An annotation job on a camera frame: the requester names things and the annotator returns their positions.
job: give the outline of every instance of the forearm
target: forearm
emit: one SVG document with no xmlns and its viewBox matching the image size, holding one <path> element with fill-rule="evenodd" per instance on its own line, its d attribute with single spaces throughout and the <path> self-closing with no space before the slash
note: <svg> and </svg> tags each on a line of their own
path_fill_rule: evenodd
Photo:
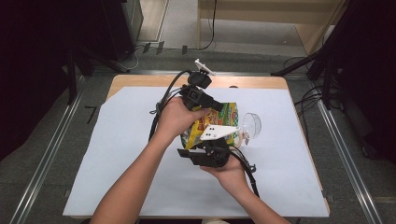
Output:
<svg viewBox="0 0 396 224">
<path fill-rule="evenodd" d="M 91 223 L 134 223 L 170 139 L 154 135 L 99 203 Z"/>
<path fill-rule="evenodd" d="M 257 197 L 249 188 L 241 189 L 233 197 L 245 209 L 254 223 L 289 223 L 281 217 L 259 197 Z"/>
</svg>

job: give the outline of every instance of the hand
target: hand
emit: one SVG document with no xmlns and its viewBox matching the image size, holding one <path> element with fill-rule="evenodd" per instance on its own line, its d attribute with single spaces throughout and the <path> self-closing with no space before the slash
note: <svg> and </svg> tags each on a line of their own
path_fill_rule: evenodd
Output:
<svg viewBox="0 0 396 224">
<path fill-rule="evenodd" d="M 184 133 L 198 119 L 209 113 L 209 109 L 191 112 L 183 105 L 180 97 L 171 99 L 161 113 L 156 133 L 170 140 Z"/>
<path fill-rule="evenodd" d="M 201 169 L 212 174 L 232 196 L 239 192 L 250 190 L 245 176 L 245 170 L 240 161 L 234 156 L 230 156 L 227 163 L 220 168 L 201 166 Z"/>
</svg>

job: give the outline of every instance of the person's right hand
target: person's right hand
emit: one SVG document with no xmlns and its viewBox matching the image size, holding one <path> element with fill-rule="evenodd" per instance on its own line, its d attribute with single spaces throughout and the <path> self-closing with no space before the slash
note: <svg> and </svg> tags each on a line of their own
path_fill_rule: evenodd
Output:
<svg viewBox="0 0 396 224">
<path fill-rule="evenodd" d="M 220 168 L 201 166 L 201 169 L 212 174 L 227 190 L 228 193 L 235 196 L 238 192 L 250 190 L 248 188 L 245 170 L 242 168 L 240 161 L 234 156 L 230 156 L 228 162 Z"/>
</svg>

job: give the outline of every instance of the person's left hand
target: person's left hand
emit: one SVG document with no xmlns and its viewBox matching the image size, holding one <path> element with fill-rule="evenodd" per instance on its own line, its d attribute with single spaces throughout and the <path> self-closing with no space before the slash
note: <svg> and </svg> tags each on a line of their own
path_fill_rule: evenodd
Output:
<svg viewBox="0 0 396 224">
<path fill-rule="evenodd" d="M 183 105 L 180 97 L 175 97 L 163 109 L 158 120 L 156 134 L 161 134 L 168 137 L 169 140 L 173 140 L 189 129 L 196 120 L 203 118 L 208 113 L 209 109 L 192 112 Z"/>
</svg>

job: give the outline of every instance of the metal floor strip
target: metal floor strip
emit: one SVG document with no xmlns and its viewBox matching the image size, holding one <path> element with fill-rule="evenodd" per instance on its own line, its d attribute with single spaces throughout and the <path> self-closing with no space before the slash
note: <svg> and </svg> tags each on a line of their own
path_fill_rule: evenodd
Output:
<svg viewBox="0 0 396 224">
<path fill-rule="evenodd" d="M 364 215 L 366 215 L 368 223 L 383 223 L 381 216 L 375 207 L 373 197 L 364 184 L 361 174 L 349 153 L 347 144 L 338 130 L 337 124 L 335 123 L 335 120 L 332 116 L 332 111 L 327 110 L 322 101 L 319 101 L 318 107 L 332 136 L 332 140 L 335 143 L 335 147 L 337 148 L 341 161 L 344 164 L 344 168 L 346 169 L 346 173 L 353 189 L 355 190 L 356 196 L 361 203 L 361 208 L 364 212 Z"/>
<path fill-rule="evenodd" d="M 76 112 L 79 101 L 81 99 L 82 92 L 85 87 L 85 82 L 86 82 L 85 78 L 80 77 L 78 81 L 79 91 L 76 96 L 76 99 L 64 111 L 64 115 L 58 127 L 56 128 L 54 135 L 49 141 L 49 145 L 41 159 L 41 162 L 38 164 L 37 169 L 35 170 L 35 174 L 33 175 L 29 185 L 27 186 L 25 192 L 23 193 L 21 201 L 17 207 L 17 210 L 15 211 L 14 216 L 12 217 L 9 223 L 13 224 L 13 223 L 25 222 L 30 212 L 30 209 L 32 208 L 32 205 L 35 202 L 35 198 L 37 197 L 38 192 L 40 191 L 40 188 L 43 185 L 43 182 L 55 158 L 58 148 L 62 143 L 64 135 L 70 124 L 70 121 Z"/>
</svg>

